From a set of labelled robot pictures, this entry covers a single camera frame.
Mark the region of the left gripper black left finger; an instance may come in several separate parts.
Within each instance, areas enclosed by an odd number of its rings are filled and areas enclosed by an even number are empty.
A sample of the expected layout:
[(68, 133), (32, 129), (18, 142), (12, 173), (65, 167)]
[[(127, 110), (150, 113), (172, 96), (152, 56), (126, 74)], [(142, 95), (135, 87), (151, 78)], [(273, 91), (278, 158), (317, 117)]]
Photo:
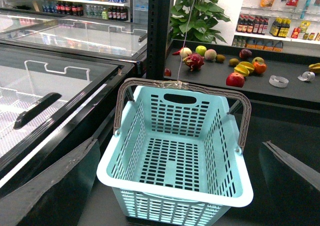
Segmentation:
[(0, 200), (2, 226), (76, 226), (96, 178), (93, 137)]

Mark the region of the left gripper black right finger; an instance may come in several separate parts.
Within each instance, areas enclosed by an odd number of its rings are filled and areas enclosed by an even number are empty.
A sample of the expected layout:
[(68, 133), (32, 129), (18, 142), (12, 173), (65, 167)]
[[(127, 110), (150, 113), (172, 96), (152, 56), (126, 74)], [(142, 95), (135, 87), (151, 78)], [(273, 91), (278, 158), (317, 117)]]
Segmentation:
[(320, 224), (320, 173), (271, 141), (259, 161), (274, 208), (285, 226)]

